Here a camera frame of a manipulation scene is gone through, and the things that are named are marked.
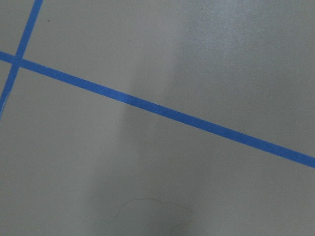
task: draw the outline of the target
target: smooth gray surface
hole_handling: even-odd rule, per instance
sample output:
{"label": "smooth gray surface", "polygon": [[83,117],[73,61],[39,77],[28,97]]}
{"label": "smooth gray surface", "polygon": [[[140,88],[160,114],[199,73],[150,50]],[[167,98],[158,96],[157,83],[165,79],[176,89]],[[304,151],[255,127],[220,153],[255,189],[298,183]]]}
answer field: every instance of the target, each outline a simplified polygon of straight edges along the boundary
{"label": "smooth gray surface", "polygon": [[313,168],[24,69],[13,93],[4,235],[315,233]]}
{"label": "smooth gray surface", "polygon": [[[314,4],[46,0],[26,59],[315,156]],[[21,68],[0,162],[3,235],[315,234],[314,168]]]}
{"label": "smooth gray surface", "polygon": [[313,0],[45,1],[26,58],[314,156],[314,12]]}
{"label": "smooth gray surface", "polygon": [[0,50],[15,54],[28,20],[33,0],[0,1]]}

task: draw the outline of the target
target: long diagonal blue line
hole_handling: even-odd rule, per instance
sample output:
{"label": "long diagonal blue line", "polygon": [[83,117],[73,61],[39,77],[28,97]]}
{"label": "long diagonal blue line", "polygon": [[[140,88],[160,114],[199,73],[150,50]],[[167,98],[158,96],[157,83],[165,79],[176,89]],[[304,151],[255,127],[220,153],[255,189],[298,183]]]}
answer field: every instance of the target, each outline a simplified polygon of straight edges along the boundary
{"label": "long diagonal blue line", "polygon": [[213,134],[217,134],[219,136],[237,141],[250,147],[257,148],[262,151],[266,151],[274,155],[278,155],[286,159],[315,168],[314,157],[299,153],[297,151],[293,151],[288,148],[240,133],[238,131],[225,128],[223,126],[172,110],[170,108],[155,104],[153,102],[149,102],[141,98],[134,97],[129,94],[78,78],[76,76],[54,70],[44,65],[31,62],[29,60],[22,59],[20,66],[22,68],[37,72],[39,74],[80,87],[82,89],[86,89],[88,91],[101,94],[103,96],[127,103],[129,105],[141,108],[143,110],[179,121],[181,123],[196,127],[201,130],[208,131]]}
{"label": "long diagonal blue line", "polygon": [[26,23],[26,26],[24,28],[24,32],[22,34],[22,38],[20,40],[18,49],[16,51],[15,57],[13,58],[13,60],[10,61],[10,63],[12,63],[10,72],[8,74],[8,78],[5,82],[1,97],[0,97],[0,118],[6,103],[6,100],[8,99],[8,96],[12,90],[16,75],[18,73],[19,67],[20,67],[20,62],[21,59],[23,58],[24,52],[26,50],[26,47],[28,45],[29,39],[31,37],[32,34],[32,30],[34,28],[40,7],[43,3],[43,0],[35,0],[33,7],[31,9],[31,13],[29,16],[29,19]]}

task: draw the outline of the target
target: stain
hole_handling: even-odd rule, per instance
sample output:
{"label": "stain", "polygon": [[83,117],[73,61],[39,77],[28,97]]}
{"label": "stain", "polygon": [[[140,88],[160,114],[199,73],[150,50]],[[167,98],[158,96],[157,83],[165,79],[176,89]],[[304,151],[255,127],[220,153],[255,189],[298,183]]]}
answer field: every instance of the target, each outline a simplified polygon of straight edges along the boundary
{"label": "stain", "polygon": [[177,203],[131,199],[116,213],[115,236],[174,236],[192,217],[192,210]]}

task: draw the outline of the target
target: blue tape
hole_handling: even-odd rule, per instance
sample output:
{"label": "blue tape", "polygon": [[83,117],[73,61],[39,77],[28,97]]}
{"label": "blue tape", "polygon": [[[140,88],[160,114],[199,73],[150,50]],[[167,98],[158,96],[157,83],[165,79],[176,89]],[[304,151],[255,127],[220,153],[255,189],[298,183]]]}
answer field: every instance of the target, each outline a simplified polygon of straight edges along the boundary
{"label": "blue tape", "polygon": [[8,56],[8,54],[6,53],[1,53],[1,57],[3,57],[3,59],[6,59],[4,61],[6,62],[10,62],[12,63],[8,78],[5,82],[1,97],[0,97],[0,118],[2,116],[3,113],[3,109],[5,106],[5,103],[8,99],[8,96],[13,88],[13,84],[15,82],[15,78],[17,76],[19,67],[20,67],[20,62],[21,59],[23,58],[23,55],[25,53],[26,47],[28,45],[28,42],[30,40],[31,37],[31,33],[33,31],[40,7],[43,3],[43,0],[35,0],[33,7],[31,9],[31,13],[29,16],[29,19],[26,23],[26,26],[24,28],[24,32],[22,34],[22,38],[20,40],[18,49],[16,51],[15,57],[11,58]]}
{"label": "blue tape", "polygon": [[80,87],[82,89],[86,89],[88,91],[101,94],[103,96],[115,99],[117,101],[127,103],[131,106],[141,108],[143,110],[158,114],[160,116],[164,116],[172,120],[179,121],[181,123],[193,126],[195,128],[208,131],[213,134],[217,134],[219,136],[237,141],[250,147],[266,151],[268,153],[281,156],[286,159],[298,162],[300,164],[304,164],[315,168],[314,157],[299,153],[297,151],[293,151],[288,148],[240,133],[238,131],[225,128],[223,126],[172,110],[170,108],[155,104],[153,102],[149,102],[141,98],[134,97],[129,94],[78,78],[76,76],[54,70],[52,68],[37,64],[35,62],[23,59],[21,60],[21,67],[57,79],[59,81]]}

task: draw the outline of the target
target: gray floor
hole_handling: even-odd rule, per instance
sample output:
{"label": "gray floor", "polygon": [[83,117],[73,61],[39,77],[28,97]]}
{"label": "gray floor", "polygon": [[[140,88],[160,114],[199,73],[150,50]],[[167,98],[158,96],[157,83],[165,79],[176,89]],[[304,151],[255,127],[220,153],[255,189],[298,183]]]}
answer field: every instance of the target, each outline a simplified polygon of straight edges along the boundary
{"label": "gray floor", "polygon": [[[0,3],[0,50],[15,53],[31,7]],[[45,1],[25,58],[315,156],[314,10]],[[0,89],[9,68],[0,61]],[[0,160],[3,235],[315,233],[313,168],[25,69]]]}

